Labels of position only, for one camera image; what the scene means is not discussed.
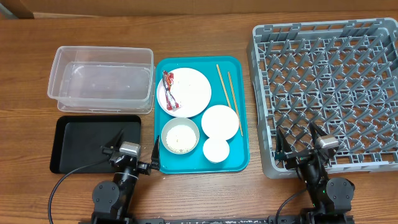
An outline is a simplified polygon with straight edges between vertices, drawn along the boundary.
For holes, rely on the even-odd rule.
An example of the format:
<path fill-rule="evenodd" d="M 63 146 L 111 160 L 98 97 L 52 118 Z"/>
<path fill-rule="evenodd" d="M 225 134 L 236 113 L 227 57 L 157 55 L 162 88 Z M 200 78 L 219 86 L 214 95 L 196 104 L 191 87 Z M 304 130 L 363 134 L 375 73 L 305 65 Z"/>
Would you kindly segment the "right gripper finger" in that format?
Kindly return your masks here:
<path fill-rule="evenodd" d="M 324 130 L 322 130 L 322 128 L 319 127 L 316 123 L 310 122 L 308 124 L 308 127 L 310 129 L 310 134 L 311 134 L 311 137 L 312 137 L 312 143 L 313 144 L 316 143 L 316 140 L 319 137 L 326 136 L 326 132 L 324 132 Z"/>
<path fill-rule="evenodd" d="M 277 154 L 292 152 L 291 145 L 287 142 L 280 128 L 276 128 L 276 149 Z"/>

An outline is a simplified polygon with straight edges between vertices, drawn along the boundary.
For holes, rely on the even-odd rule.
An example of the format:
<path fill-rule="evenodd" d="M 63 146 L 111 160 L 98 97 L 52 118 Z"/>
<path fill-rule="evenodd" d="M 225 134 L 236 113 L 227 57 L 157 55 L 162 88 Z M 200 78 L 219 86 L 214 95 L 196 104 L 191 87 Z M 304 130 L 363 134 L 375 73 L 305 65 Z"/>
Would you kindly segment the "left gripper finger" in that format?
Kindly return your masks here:
<path fill-rule="evenodd" d="M 152 150 L 151 155 L 151 169 L 160 170 L 160 156 L 159 156 L 159 138 L 160 136 L 156 137 L 154 148 Z"/>
<path fill-rule="evenodd" d="M 104 145 L 104 148 L 107 149 L 118 149 L 121 145 L 121 141 L 123 139 L 124 130 L 121 129 L 115 137 L 113 137 L 109 142 Z"/>

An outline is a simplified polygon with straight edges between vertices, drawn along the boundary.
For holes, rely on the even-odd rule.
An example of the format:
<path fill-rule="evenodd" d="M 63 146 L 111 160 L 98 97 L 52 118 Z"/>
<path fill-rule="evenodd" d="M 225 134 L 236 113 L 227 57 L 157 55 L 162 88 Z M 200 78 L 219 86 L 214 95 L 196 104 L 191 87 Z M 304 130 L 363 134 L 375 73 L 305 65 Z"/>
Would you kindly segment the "pile of rice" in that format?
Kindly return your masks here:
<path fill-rule="evenodd" d="M 194 130 L 186 125 L 174 126 L 166 135 L 167 146 L 176 154 L 188 153 L 195 147 L 196 141 L 197 136 Z"/>

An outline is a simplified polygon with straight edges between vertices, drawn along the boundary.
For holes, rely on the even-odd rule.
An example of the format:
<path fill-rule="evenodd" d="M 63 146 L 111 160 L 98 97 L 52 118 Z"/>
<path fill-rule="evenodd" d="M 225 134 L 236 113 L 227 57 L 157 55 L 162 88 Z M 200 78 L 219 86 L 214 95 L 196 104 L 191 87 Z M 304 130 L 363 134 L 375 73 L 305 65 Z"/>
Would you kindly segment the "grey bowl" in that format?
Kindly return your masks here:
<path fill-rule="evenodd" d="M 196 147 L 199 142 L 199 139 L 200 139 L 200 132 L 199 132 L 197 125 L 192 120 L 190 120 L 188 118 L 173 118 L 165 124 L 165 126 L 162 129 L 162 133 L 161 133 L 162 144 L 164 145 L 166 150 L 173 153 L 172 151 L 170 151 L 169 147 L 166 144 L 166 135 L 172 127 L 177 126 L 177 125 L 186 125 L 194 130 L 194 132 L 197 136 L 197 141 L 195 144 L 195 147 Z"/>

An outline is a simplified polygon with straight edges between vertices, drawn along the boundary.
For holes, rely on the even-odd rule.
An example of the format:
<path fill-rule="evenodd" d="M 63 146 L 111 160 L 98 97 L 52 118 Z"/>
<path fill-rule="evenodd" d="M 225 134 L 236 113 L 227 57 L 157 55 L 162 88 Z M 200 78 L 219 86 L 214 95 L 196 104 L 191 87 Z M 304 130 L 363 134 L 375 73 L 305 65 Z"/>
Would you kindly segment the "small white cup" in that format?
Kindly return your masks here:
<path fill-rule="evenodd" d="M 203 154 L 211 163 L 220 163 L 229 156 L 229 144 L 223 139 L 208 138 L 203 144 Z"/>

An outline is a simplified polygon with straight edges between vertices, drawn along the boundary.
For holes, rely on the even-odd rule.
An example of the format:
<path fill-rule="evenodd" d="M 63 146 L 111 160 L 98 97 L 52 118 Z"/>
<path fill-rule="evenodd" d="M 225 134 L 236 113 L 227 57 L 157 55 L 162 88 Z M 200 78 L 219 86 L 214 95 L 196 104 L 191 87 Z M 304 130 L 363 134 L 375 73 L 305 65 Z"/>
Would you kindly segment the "red snack wrapper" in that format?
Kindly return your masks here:
<path fill-rule="evenodd" d="M 174 83 L 174 74 L 172 72 L 163 71 L 162 72 L 162 83 L 164 86 L 165 97 L 167 102 L 167 109 L 169 111 L 175 111 L 180 108 L 176 99 L 171 93 L 171 87 Z"/>

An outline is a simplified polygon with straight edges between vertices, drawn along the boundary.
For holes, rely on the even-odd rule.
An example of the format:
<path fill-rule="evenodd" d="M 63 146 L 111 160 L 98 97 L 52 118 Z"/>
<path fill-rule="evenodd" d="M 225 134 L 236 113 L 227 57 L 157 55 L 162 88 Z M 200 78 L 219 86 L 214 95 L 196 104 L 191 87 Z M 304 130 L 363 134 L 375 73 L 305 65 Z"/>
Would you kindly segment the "wooden chopstick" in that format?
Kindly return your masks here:
<path fill-rule="evenodd" d="M 231 93 L 232 93 L 232 97 L 233 97 L 234 108 L 235 108 L 236 114 L 238 116 L 239 130 L 240 130 L 241 136 L 243 137 L 243 129 L 242 129 L 242 125 L 241 125 L 240 114 L 239 114 L 239 110 L 238 110 L 238 104 L 237 104 L 236 97 L 235 97 L 235 91 L 234 91 L 234 86 L 233 86 L 233 82 L 232 82 L 230 71 L 228 71 L 228 79 L 229 79 L 230 89 L 231 89 Z"/>
<path fill-rule="evenodd" d="M 219 75 L 219 78 L 220 78 L 221 86 L 222 86 L 222 88 L 223 88 L 223 91 L 224 91 L 224 95 L 225 95 L 227 104 L 228 104 L 228 106 L 231 108 L 231 103 L 230 103 L 230 100 L 229 100 L 229 96 L 228 96 L 228 93 L 227 93 L 227 91 L 226 91 L 226 87 L 225 87 L 225 85 L 224 85 L 223 76 L 222 76 L 222 74 L 221 74 L 220 66 L 219 66 L 218 64 L 216 64 L 216 69 L 217 69 L 217 71 L 218 71 L 218 75 Z"/>

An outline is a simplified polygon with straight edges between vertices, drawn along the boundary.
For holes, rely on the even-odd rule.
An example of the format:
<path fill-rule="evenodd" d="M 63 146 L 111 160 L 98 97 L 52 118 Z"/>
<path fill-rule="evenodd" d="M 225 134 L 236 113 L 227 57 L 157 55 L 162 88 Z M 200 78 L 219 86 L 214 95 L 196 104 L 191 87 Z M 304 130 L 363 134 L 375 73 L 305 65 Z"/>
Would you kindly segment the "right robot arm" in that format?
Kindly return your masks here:
<path fill-rule="evenodd" d="M 325 169 L 325 164 L 337 153 L 339 141 L 315 123 L 310 123 L 309 128 L 313 147 L 299 152 L 292 150 L 282 130 L 276 128 L 275 158 L 284 162 L 286 169 L 296 171 L 305 188 L 282 203 L 274 220 L 276 223 L 282 221 L 283 207 L 308 192 L 313 207 L 301 209 L 299 215 L 288 219 L 291 223 L 353 223 L 353 217 L 346 213 L 351 210 L 354 183 L 342 177 L 331 179 Z"/>

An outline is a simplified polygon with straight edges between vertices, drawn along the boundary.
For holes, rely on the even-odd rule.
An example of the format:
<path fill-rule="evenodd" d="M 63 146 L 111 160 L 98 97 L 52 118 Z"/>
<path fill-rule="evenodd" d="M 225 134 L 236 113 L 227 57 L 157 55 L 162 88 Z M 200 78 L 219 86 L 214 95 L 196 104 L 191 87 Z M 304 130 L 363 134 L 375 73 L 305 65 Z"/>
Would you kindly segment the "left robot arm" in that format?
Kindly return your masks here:
<path fill-rule="evenodd" d="M 100 182 L 93 190 L 91 223 L 137 223 L 129 207 L 139 175 L 150 175 L 160 169 L 159 138 L 155 140 L 151 162 L 146 163 L 140 160 L 141 146 L 123 141 L 123 134 L 120 130 L 101 147 L 116 172 L 112 181 Z"/>

